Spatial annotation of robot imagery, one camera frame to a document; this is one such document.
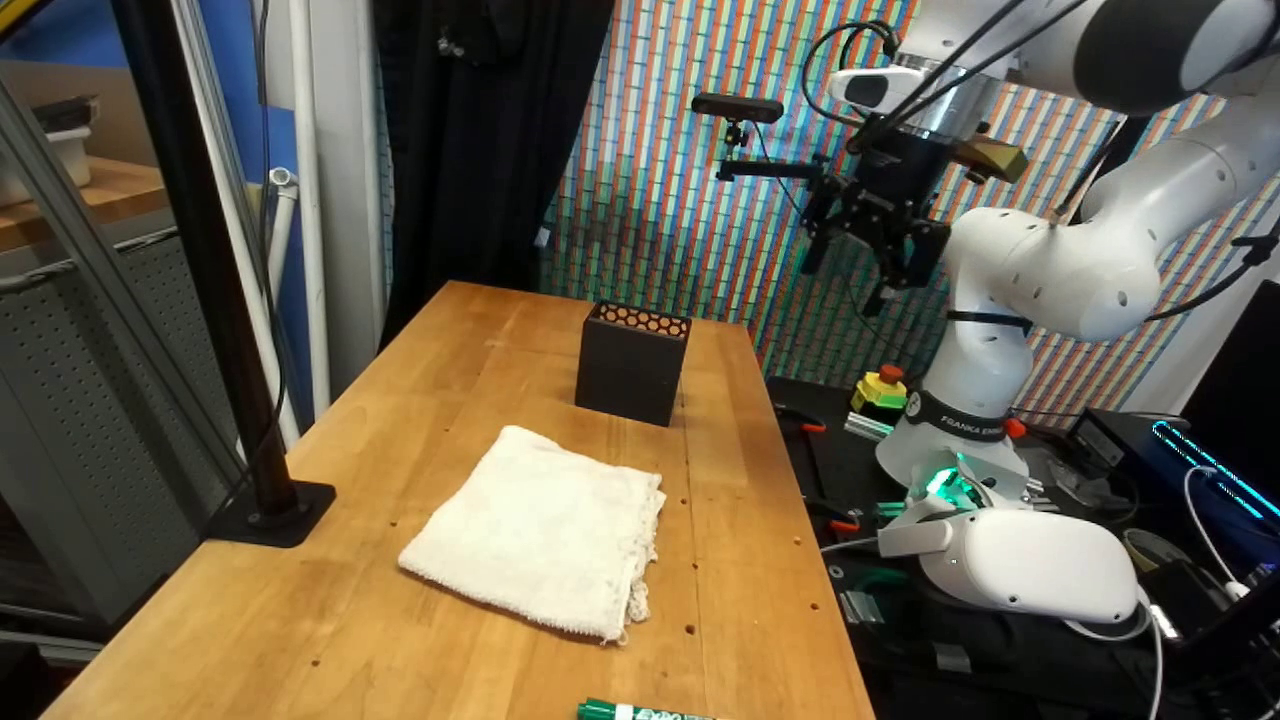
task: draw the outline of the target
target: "black box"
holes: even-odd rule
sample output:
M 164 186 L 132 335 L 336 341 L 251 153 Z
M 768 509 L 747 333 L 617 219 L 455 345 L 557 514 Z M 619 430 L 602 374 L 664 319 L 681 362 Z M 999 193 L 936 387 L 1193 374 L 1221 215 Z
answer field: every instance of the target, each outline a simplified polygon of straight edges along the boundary
M 582 325 L 577 404 L 667 426 L 691 319 L 601 302 Z

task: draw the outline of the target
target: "folded towel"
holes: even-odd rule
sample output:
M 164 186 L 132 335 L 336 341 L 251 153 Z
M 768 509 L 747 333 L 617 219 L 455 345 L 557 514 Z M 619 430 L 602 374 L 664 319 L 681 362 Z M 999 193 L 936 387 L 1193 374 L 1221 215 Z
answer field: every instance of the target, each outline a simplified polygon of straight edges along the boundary
M 619 641 L 647 618 L 660 475 L 503 430 L 469 483 L 399 551 L 399 568 L 525 620 Z

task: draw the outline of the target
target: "green marker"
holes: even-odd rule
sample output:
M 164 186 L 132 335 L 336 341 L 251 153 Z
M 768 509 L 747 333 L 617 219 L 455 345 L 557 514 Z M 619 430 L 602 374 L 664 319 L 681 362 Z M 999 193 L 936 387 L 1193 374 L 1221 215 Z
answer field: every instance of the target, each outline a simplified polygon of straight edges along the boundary
M 691 717 L 691 711 L 643 707 L 643 704 L 608 704 L 608 701 L 589 695 L 589 701 L 577 707 L 577 720 L 698 720 L 698 717 Z

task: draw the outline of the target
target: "wire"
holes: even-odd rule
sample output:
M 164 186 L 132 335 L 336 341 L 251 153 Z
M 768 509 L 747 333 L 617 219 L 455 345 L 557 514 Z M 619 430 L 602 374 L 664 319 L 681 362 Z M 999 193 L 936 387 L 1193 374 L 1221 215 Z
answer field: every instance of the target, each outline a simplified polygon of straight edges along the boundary
M 1126 121 L 1113 121 L 1107 142 L 1083 162 L 1083 167 L 1071 180 L 1067 197 L 1047 212 L 1053 219 L 1065 219 L 1071 212 L 1071 204 L 1078 199 L 1078 193 L 1093 190 L 1093 180 L 1107 165 L 1123 124 Z
M 1059 9 L 1059 11 L 1047 16 L 1039 28 L 1024 33 L 1024 36 L 1010 42 L 1010 44 L 1005 44 L 1005 49 L 993 52 L 986 62 L 973 64 L 964 75 L 947 82 L 947 85 L 936 90 L 933 96 L 923 96 L 923 101 L 916 101 L 916 103 L 913 103 L 913 96 L 906 96 L 904 103 L 913 103 L 913 109 L 901 115 L 901 124 L 904 124 L 906 115 L 916 115 L 921 109 L 936 103 L 940 96 L 947 96 L 952 90 L 966 85 L 966 75 L 981 75 L 982 68 L 993 68 L 993 64 L 999 64 L 1005 58 L 1021 52 L 1024 44 L 1032 44 L 1034 36 L 1043 36 L 1053 26 L 1067 20 L 1075 9 L 1083 9 L 1083 0 Z
M 1093 633 L 1088 623 L 1065 620 L 1075 635 L 1088 635 L 1096 645 L 1126 645 L 1136 635 L 1144 635 L 1152 629 L 1152 613 L 1144 613 L 1144 623 L 1123 633 L 1123 635 L 1107 635 L 1107 633 Z
M 750 124 L 750 138 L 757 138 L 757 144 L 759 144 L 759 156 L 772 162 L 768 138 L 765 138 L 759 124 Z M 792 212 L 803 212 L 784 180 L 772 180 L 772 186 L 788 197 Z
M 824 558 L 855 551 L 855 547 L 877 547 L 877 535 L 851 535 L 851 540 L 840 540 L 840 543 L 824 543 Z
M 1148 720 L 1159 720 L 1159 704 L 1163 704 L 1163 641 L 1159 641 L 1159 623 L 1156 623 L 1156 609 L 1152 609 L 1152 600 L 1141 600 L 1141 604 L 1148 609 L 1152 656 L 1156 656 Z
M 884 58 L 890 62 L 890 58 L 894 58 L 890 26 L 867 20 L 867 33 L 880 36 Z M 851 52 L 851 44 L 855 44 L 858 36 L 862 36 L 862 33 L 845 36 L 845 44 L 840 44 L 840 68 L 847 68 L 847 52 Z
M 1225 279 L 1207 284 L 1199 298 L 1193 298 L 1193 302 L 1183 302 L 1183 303 L 1173 303 L 1173 309 L 1163 309 L 1163 311 L 1152 311 L 1148 325 L 1183 315 L 1183 311 L 1217 302 L 1217 298 L 1228 291 L 1245 274 L 1247 274 L 1247 265 L 1233 270 Z
M 831 124 L 862 127 L 862 112 L 855 112 L 855 121 L 851 121 L 851 115 L 840 115 L 840 112 L 826 112 L 821 101 L 811 101 L 811 90 L 806 90 L 814 52 L 821 52 L 831 36 L 840 36 L 840 33 L 851 33 L 851 36 L 877 33 L 884 49 L 894 49 L 894 44 L 890 44 L 890 28 L 888 28 L 884 20 L 847 20 L 847 26 L 836 26 L 836 28 L 826 28 L 821 42 L 806 44 L 806 52 L 803 52 L 803 62 L 798 62 L 798 96 L 803 96 L 803 103 L 806 103 L 814 115 L 824 115 L 824 121 L 831 121 Z
M 1217 543 L 1212 543 L 1212 535 L 1207 535 L 1207 527 L 1204 527 L 1204 520 L 1199 520 L 1199 509 L 1194 509 L 1194 502 L 1193 502 L 1193 481 L 1194 481 L 1199 473 L 1217 473 L 1217 469 L 1193 463 L 1193 469 L 1183 473 L 1183 504 L 1189 504 L 1189 516 L 1193 516 L 1204 547 L 1212 551 L 1217 568 L 1221 568 L 1233 585 L 1239 585 L 1236 571 L 1233 571 L 1233 563 L 1217 551 Z
M 884 131 L 890 131 L 894 124 L 904 124 L 906 115 L 916 115 L 921 109 L 913 109 L 976 42 L 982 42 L 996 26 L 1005 26 L 1005 16 L 1010 16 L 1021 9 L 1021 0 L 999 4 L 973 36 L 964 36 L 960 49 L 952 49 L 936 68 L 928 68 L 928 75 L 880 121 L 867 124 L 862 138 L 855 138 L 858 149 L 877 144 Z
M 1225 279 L 1217 279 L 1207 291 L 1199 291 L 1199 298 L 1193 298 L 1193 302 L 1183 302 L 1183 303 L 1173 303 L 1173 309 L 1163 309 L 1163 311 L 1152 311 L 1148 325 L 1167 319 L 1167 315 L 1183 315 L 1183 311 L 1217 302 L 1221 291 L 1228 291 L 1247 270 L 1268 265 L 1271 251 L 1275 251 L 1275 243 L 1280 243 L 1280 219 L 1271 226 L 1268 238 L 1236 238 L 1233 243 L 1236 243 L 1236 250 L 1247 250 L 1247 251 L 1239 256 L 1239 265 L 1236 265 Z

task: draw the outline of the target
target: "white device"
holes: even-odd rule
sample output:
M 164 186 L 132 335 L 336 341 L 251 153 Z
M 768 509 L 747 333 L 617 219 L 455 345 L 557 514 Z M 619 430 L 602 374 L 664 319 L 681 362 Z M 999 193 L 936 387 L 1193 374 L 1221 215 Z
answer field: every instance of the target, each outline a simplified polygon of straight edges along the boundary
M 1027 328 L 1071 341 L 1126 335 L 1163 298 L 1159 261 L 1212 212 L 1275 178 L 1275 20 L 1280 0 L 1177 9 L 1167 0 L 923 0 L 890 68 L 851 68 L 826 82 L 826 96 L 880 115 L 906 96 L 921 103 L 916 90 L 942 58 L 955 62 L 947 75 L 986 73 L 1116 112 L 1156 112 L 1193 91 L 1228 101 L 1217 121 L 1099 178 L 1078 204 L 1078 226 L 1015 209 L 976 209 L 952 226 L 942 274 L 952 311 L 964 319 L 947 325 L 906 418 L 877 445 L 890 481 L 913 487 L 960 453 L 1005 475 L 993 496 L 1021 502 L 1034 487 L 1007 483 L 1007 475 L 1027 481 L 1027 463 L 999 431 L 1032 376 Z M 923 103 L 906 127 L 947 131 L 940 121 L 955 101 L 964 85 Z M 1136 609 L 1118 540 L 1067 516 L 996 504 L 952 516 L 906 514 L 880 533 L 880 551 L 921 558 L 936 587 L 981 609 L 1093 623 L 1118 623 Z
M 1123 623 L 1141 600 L 1123 543 L 1071 516 L 981 509 L 888 526 L 877 540 L 880 558 L 921 558 L 940 592 L 993 613 Z

